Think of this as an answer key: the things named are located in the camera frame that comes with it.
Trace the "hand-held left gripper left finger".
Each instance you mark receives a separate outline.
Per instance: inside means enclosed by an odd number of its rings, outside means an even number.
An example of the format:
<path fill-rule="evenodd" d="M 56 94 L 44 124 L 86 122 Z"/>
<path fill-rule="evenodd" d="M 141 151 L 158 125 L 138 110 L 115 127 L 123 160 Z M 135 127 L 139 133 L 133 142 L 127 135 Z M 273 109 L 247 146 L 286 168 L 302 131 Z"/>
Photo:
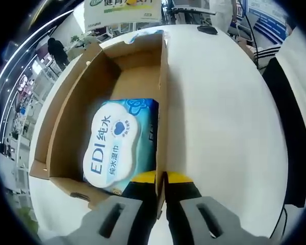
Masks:
<path fill-rule="evenodd" d="M 81 244 L 147 244 L 157 204 L 156 172 L 136 175 L 121 196 L 110 196 L 83 218 Z"/>

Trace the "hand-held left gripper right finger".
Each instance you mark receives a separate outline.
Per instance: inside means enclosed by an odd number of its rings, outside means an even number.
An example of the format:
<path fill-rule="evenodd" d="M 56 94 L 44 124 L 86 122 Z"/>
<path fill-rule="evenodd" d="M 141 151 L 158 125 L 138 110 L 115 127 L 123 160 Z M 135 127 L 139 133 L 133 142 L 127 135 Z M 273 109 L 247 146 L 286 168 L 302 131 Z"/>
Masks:
<path fill-rule="evenodd" d="M 164 176 L 166 217 L 174 244 L 241 244 L 239 218 L 212 197 L 200 194 L 189 177 Z"/>

